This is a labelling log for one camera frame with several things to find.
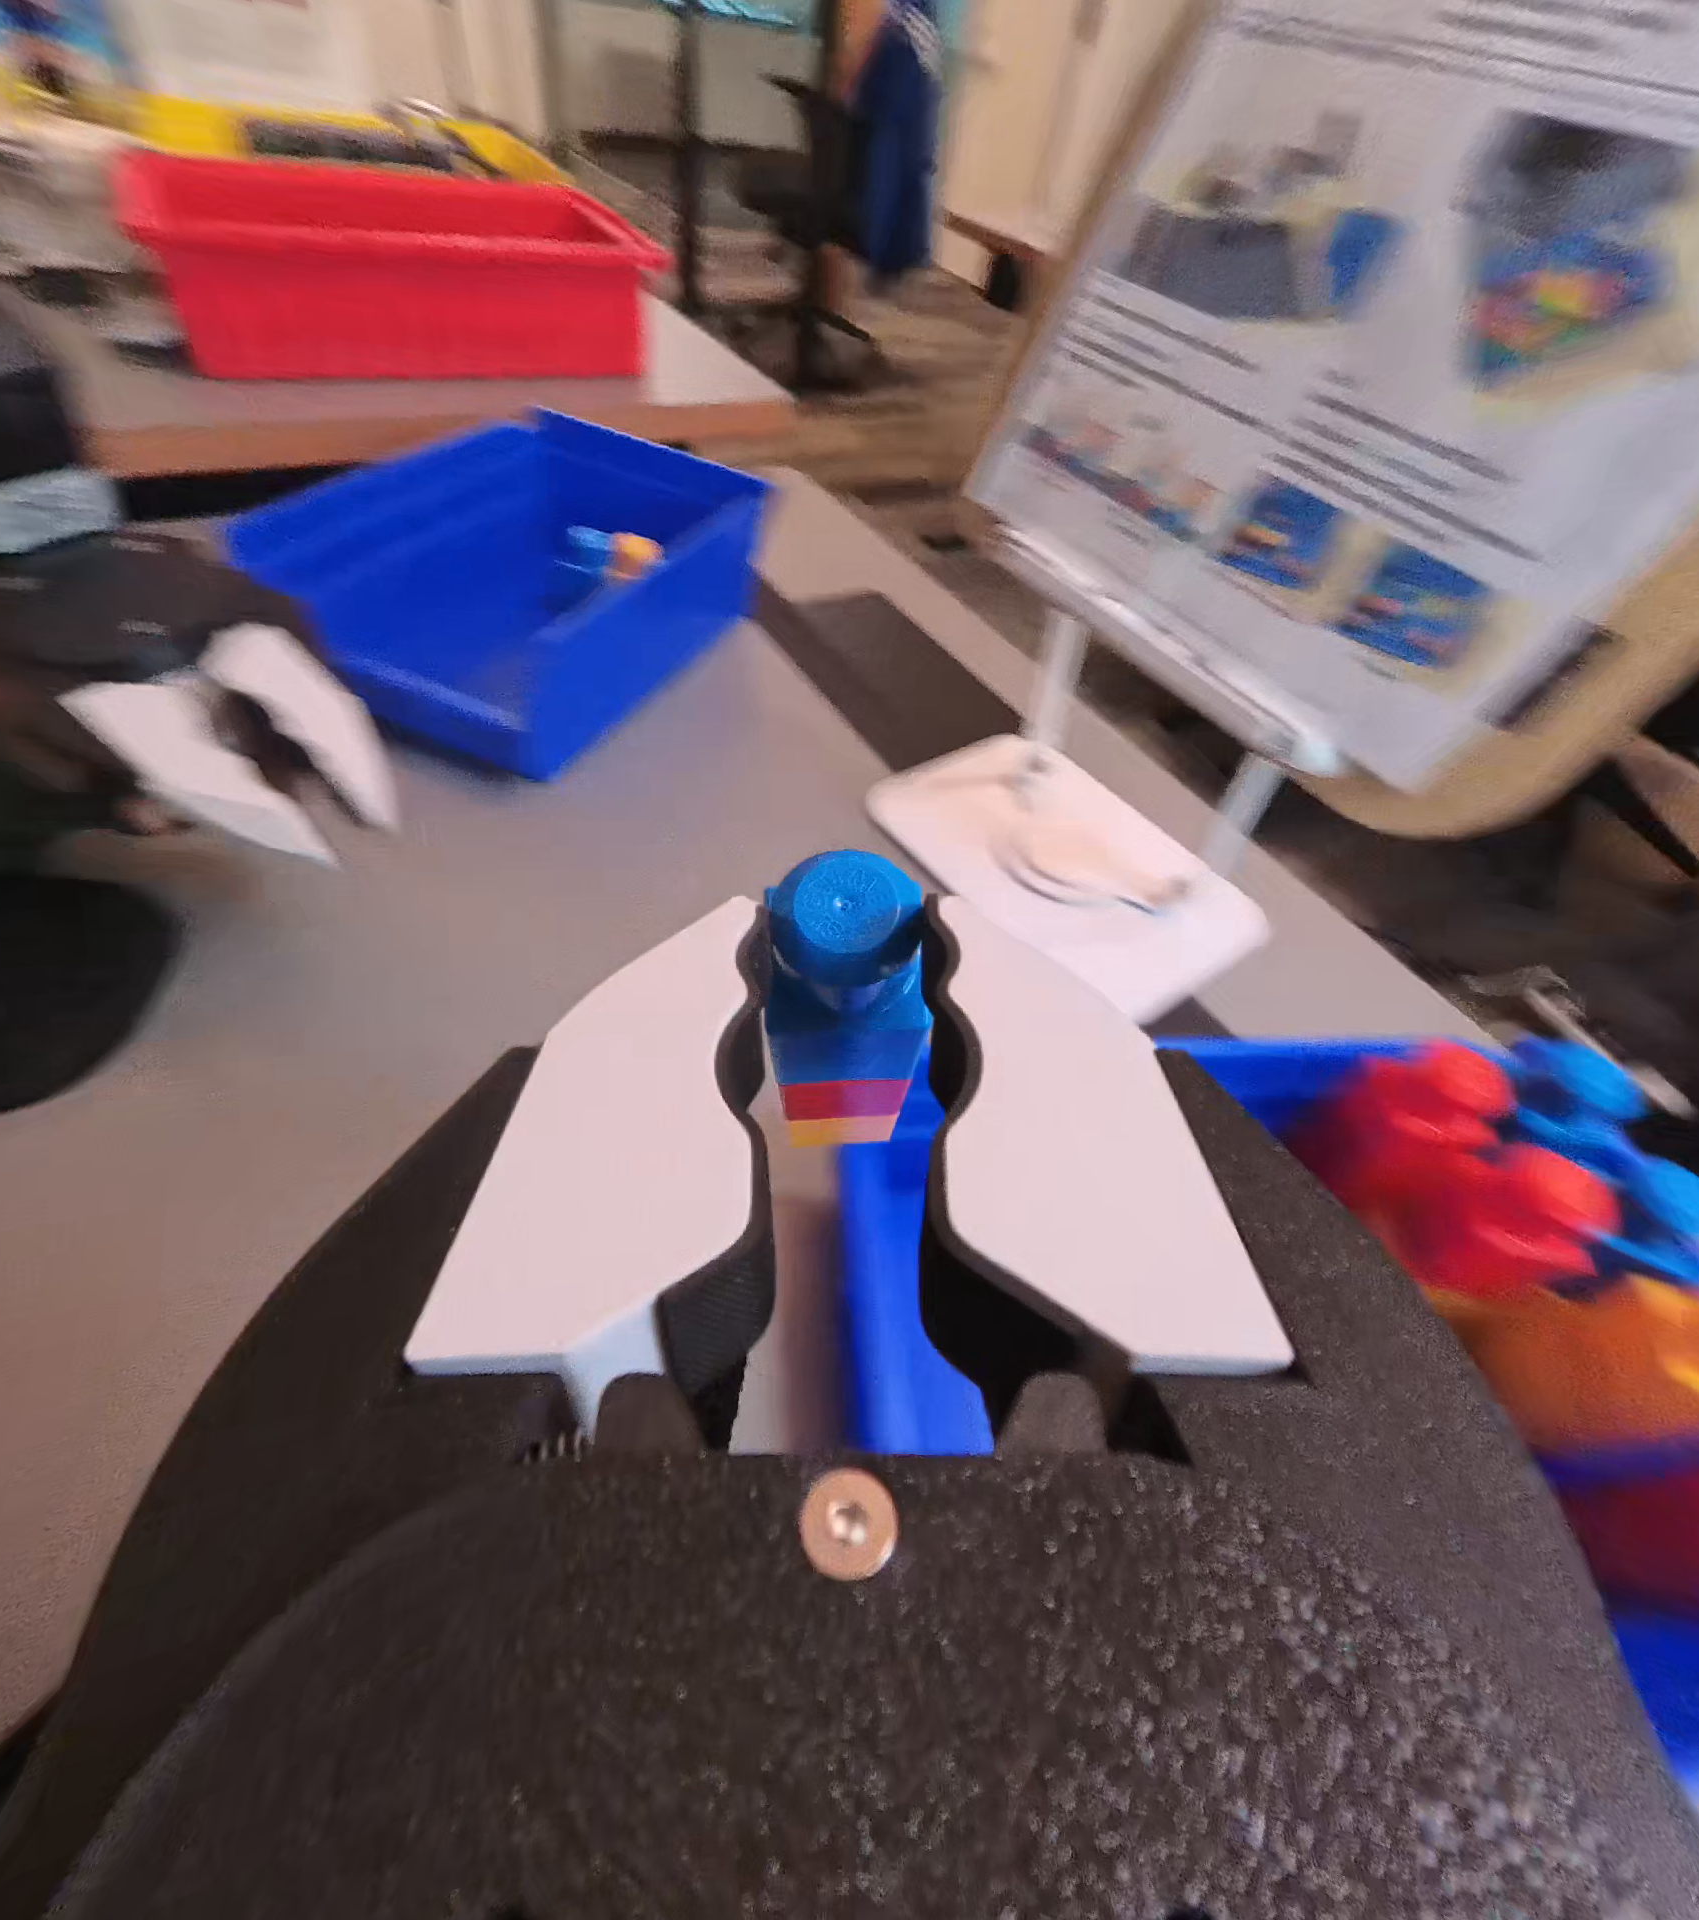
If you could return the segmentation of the black office chair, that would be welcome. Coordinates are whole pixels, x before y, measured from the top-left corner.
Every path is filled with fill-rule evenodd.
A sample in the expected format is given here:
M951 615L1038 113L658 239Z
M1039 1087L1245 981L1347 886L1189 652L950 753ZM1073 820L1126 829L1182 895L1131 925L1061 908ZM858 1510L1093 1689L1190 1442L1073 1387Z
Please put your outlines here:
M735 195L758 214L777 255L792 260L792 291L747 298L725 313L735 349L785 336L785 386L796 398L858 394L869 386L881 349L839 310L842 268L858 260L854 196L861 183L861 122L826 84L766 73L803 129L802 151L755 151L741 161Z

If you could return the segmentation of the grey table with wooden edge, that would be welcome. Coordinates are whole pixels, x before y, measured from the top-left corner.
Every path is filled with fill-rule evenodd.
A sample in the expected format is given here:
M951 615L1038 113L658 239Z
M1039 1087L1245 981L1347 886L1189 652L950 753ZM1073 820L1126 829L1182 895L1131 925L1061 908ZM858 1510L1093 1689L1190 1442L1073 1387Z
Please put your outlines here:
M113 164L103 224L155 271L164 292L154 257L117 228ZM57 317L2 280L0 298L41 334L87 456L113 476L360 465L529 409L681 447L769 434L792 412L766 373L649 292L643 373L523 382L221 382L195 364L147 369L95 325Z

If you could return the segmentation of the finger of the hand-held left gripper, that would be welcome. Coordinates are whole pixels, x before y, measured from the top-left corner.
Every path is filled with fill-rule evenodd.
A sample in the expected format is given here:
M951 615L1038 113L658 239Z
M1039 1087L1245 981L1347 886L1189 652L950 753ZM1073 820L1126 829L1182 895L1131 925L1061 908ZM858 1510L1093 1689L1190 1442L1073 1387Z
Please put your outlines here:
M295 634L265 622L216 631L203 671L250 698L273 734L291 741L338 800L367 829L400 829L396 768L361 705Z
M170 814L256 849L338 866L301 803L221 737L192 682L72 686L65 709Z

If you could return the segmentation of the blue jacket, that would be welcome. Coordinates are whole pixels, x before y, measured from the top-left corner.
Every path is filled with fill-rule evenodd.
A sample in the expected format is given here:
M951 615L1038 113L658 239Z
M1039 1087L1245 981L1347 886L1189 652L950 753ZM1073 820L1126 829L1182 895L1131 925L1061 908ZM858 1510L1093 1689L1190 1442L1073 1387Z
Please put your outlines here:
M932 251L935 155L944 116L944 33L935 2L846 2L837 102L861 142L855 255L869 286L914 275Z

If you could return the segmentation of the person's left hand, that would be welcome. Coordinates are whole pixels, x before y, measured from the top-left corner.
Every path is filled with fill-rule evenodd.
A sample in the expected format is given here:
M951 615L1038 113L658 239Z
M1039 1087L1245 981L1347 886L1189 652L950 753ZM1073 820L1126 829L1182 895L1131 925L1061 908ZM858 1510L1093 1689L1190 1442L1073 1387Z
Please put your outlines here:
M190 823L62 707L65 689L57 674L0 661L0 763L47 792L72 825L129 836L187 833Z

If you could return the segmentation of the printed instruction poster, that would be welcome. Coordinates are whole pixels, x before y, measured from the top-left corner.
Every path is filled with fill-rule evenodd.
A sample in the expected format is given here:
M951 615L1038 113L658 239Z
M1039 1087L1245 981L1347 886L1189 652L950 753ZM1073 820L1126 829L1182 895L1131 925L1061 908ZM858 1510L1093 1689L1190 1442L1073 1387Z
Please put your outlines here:
M1222 2L966 494L1432 781L1699 527L1699 2Z

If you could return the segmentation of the yellow plastic bin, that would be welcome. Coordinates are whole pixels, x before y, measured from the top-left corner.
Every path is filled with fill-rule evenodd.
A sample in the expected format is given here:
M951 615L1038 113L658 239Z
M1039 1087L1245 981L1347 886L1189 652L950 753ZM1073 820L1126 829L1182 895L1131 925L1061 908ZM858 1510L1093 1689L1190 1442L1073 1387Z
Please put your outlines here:
M229 161L328 161L435 179L571 183L574 179L501 120L459 118L422 98L374 110L256 106L135 94L127 131L172 155Z

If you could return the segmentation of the group of block towers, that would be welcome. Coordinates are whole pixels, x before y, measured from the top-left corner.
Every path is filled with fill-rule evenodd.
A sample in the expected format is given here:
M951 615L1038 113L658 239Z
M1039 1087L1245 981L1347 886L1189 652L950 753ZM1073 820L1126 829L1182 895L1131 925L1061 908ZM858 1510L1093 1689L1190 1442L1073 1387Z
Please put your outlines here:
M1605 1595L1699 1615L1699 1173L1572 1044L1364 1052L1285 1133L1459 1337Z

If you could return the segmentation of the blue red yellow block tower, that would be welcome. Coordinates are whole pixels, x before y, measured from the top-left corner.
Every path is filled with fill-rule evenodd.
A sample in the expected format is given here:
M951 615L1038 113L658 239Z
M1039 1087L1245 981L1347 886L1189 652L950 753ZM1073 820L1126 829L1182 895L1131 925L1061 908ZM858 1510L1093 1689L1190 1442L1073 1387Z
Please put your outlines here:
M890 1141L932 1028L921 886L879 853L814 853L766 895L766 926L766 1052L791 1144Z

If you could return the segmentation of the red plastic bin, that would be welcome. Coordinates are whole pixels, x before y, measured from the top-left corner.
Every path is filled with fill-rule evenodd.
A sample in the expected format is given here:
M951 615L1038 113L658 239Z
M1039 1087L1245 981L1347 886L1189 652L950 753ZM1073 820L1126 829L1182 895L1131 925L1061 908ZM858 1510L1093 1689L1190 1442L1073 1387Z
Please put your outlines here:
M632 377L670 266L566 183L129 151L113 203L221 382Z

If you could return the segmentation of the blue plastic bin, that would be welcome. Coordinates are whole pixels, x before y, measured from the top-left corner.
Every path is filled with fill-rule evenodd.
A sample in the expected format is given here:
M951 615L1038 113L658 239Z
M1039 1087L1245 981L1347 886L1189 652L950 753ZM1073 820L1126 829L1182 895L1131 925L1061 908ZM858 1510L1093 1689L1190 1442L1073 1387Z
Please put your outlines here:
M304 609L376 722L551 781L748 615L769 505L766 476L538 412L280 497L221 545ZM571 527L667 557L568 597Z
M1253 1122L1285 1137L1364 1058L1406 1058L1425 1037L1238 1039L1175 1033L1159 1049L1196 1062ZM890 1141L837 1151L839 1340L851 1446L876 1453L984 1453L979 1390L927 1340L916 1299L931 1144L940 1104L916 1063ZM1699 1790L1699 1617L1611 1615L1627 1676L1676 1779Z

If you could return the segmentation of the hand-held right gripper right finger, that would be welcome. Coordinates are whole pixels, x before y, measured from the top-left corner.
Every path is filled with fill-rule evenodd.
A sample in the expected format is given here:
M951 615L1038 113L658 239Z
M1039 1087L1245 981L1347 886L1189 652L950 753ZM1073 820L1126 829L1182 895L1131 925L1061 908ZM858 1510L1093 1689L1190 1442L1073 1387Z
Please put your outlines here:
M1293 1368L1152 1039L968 900L925 905L927 1156L918 1307L1005 1427L1039 1373L1105 1413L1139 1380Z

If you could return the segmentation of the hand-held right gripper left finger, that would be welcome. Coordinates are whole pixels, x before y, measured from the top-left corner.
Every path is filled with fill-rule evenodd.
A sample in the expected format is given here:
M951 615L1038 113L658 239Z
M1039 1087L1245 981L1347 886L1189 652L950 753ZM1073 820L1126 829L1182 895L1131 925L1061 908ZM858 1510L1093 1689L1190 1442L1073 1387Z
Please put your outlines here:
M621 1377L695 1392L665 1298L763 1221L761 1069L718 1069L725 1041L755 1037L758 930L735 895L549 1028L405 1336L412 1373L547 1373L585 1428Z

